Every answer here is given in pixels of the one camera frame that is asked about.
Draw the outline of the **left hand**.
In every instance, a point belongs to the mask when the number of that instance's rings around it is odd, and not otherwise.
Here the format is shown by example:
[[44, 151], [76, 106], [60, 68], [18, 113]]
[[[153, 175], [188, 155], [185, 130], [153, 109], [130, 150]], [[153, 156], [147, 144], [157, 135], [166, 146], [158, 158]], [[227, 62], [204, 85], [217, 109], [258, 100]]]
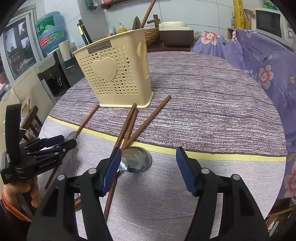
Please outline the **left hand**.
[[14, 182], [3, 186], [2, 193], [6, 200], [18, 210], [21, 206], [16, 197], [17, 194], [29, 193], [31, 197], [31, 205], [38, 208], [40, 205], [40, 195], [38, 187], [38, 178], [34, 177], [32, 184], [25, 182]]

